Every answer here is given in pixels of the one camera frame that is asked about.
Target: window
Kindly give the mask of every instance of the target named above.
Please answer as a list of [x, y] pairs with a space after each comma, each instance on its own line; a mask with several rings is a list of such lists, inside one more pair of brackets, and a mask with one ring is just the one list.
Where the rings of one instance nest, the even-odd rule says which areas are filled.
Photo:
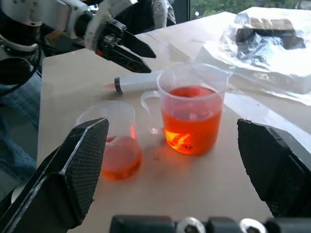
[[311, 10], [311, 0], [190, 0], [190, 20], [223, 11], [237, 14], [253, 6]]

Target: green foliage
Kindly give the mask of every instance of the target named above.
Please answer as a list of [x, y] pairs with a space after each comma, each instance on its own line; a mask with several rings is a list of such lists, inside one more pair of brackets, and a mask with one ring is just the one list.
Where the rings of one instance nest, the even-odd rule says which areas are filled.
[[223, 11], [237, 14], [253, 6], [292, 9], [297, 0], [190, 0], [190, 19], [199, 16], [210, 16]]

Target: robotic arm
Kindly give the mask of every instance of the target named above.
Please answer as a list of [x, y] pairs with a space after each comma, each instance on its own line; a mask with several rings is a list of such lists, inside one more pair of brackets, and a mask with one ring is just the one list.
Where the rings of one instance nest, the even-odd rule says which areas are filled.
[[155, 58], [155, 53], [113, 19], [136, 2], [105, 0], [93, 15], [79, 0], [0, 0], [0, 44], [6, 52], [31, 54], [38, 48], [37, 38], [44, 23], [72, 39], [85, 39], [87, 49], [130, 71], [149, 73], [150, 68], [135, 54]]

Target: beaker handle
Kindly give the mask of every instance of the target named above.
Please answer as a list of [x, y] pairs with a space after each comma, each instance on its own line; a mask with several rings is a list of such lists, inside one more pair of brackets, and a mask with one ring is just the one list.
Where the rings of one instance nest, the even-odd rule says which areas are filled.
[[149, 117], [148, 130], [152, 134], [162, 134], [163, 128], [157, 129], [157, 128], [153, 128], [151, 126], [151, 112], [150, 112], [149, 106], [145, 102], [146, 99], [151, 98], [151, 97], [160, 98], [160, 95], [157, 91], [147, 91], [144, 94], [142, 94], [142, 96], [140, 97], [140, 103], [144, 107], [144, 109], [146, 109], [146, 111], [148, 113], [148, 117]]

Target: orange liquid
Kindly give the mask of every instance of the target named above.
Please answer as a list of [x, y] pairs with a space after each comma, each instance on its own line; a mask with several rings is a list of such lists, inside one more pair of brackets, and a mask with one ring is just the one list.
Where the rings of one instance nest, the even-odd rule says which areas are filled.
[[[170, 91], [174, 96], [189, 98], [214, 93], [202, 86], [186, 86]], [[222, 104], [219, 95], [190, 101], [170, 97], [164, 99], [162, 117], [167, 143], [174, 150], [185, 154], [199, 155], [209, 151], [217, 140]]]
[[137, 140], [122, 136], [107, 139], [101, 175], [121, 180], [136, 174], [141, 166], [142, 153]]

